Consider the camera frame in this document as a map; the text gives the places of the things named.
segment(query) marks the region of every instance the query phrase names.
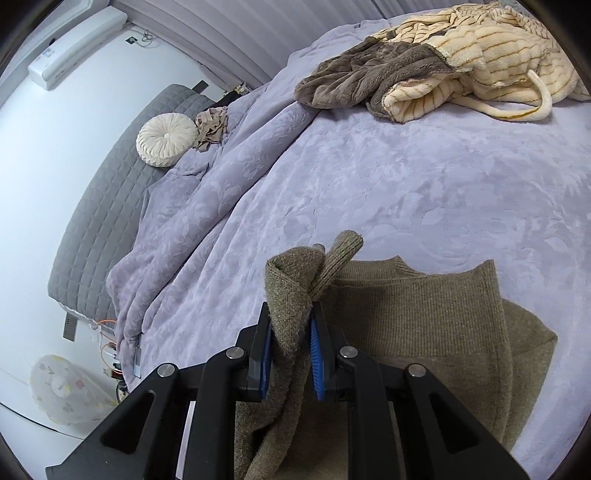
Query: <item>curtain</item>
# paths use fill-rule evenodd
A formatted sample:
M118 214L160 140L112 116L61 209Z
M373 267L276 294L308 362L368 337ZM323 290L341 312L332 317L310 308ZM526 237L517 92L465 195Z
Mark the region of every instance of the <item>curtain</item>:
M114 0L129 20L210 70L219 86L269 82L289 55L331 28L453 0Z

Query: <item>brown fleece fabric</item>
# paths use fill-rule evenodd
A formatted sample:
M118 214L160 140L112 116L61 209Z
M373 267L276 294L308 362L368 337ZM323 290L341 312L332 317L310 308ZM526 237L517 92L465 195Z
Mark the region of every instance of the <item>brown fleece fabric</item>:
M367 37L346 52L320 63L296 87L294 99L315 108L342 108L366 100L368 110L383 118L382 97L392 85L436 73L453 73L430 45L380 42Z
M494 263L460 274L424 275L400 257L350 261L362 245L343 232L322 246L271 258L265 287L275 332L269 399L236 412L236 478L347 478L342 403L316 401L304 338L311 302L328 323L377 361L425 365L505 447L539 395L556 335L501 299Z

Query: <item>gray quilted headboard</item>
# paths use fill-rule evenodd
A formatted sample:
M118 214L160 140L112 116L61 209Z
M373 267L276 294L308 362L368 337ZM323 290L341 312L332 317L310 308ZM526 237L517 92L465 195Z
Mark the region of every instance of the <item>gray quilted headboard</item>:
M72 214L53 262L47 290L64 309L92 320L115 318L106 276L133 247L146 188L166 173L139 157L139 129L161 113L194 118L211 105L209 98L187 87L170 85L117 140Z

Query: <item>triangular cutout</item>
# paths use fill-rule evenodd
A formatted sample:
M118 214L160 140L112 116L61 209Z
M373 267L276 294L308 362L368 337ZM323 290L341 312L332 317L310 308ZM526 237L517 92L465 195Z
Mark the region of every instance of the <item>triangular cutout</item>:
M154 395L150 392L142 395L136 405L129 409L128 414L105 432L100 442L106 447L129 455L134 453L153 402Z
M476 434L458 418L456 413L438 394L430 394L429 400L437 418L443 442L449 453L458 453L478 444Z

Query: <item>lavender blanket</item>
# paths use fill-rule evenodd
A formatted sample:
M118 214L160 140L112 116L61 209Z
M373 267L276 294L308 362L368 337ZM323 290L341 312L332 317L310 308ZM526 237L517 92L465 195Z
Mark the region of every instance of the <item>lavender blanket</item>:
M565 100L537 124L455 105L405 125L363 106L293 101L323 60L402 20L335 28L229 107L229 133L154 184L133 251L108 278L124 375L198 364L256 322L266 260L352 229L360 260L401 255L428 273L493 258L501 293L558 334L513 454L533 480L560 463L591 407L591 105Z

